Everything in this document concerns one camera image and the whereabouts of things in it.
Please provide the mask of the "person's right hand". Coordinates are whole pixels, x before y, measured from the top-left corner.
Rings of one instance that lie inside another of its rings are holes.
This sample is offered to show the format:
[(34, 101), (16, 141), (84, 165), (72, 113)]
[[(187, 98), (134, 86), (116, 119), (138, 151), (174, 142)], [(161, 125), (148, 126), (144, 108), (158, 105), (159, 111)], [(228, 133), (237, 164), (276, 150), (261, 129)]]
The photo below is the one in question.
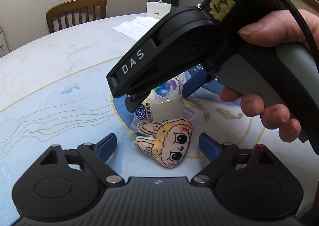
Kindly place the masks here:
[(247, 53), (224, 63), (221, 100), (240, 99), (244, 115), (259, 115), (282, 141), (310, 141), (318, 152), (318, 71), (298, 22), (288, 10), (273, 11), (238, 33)]

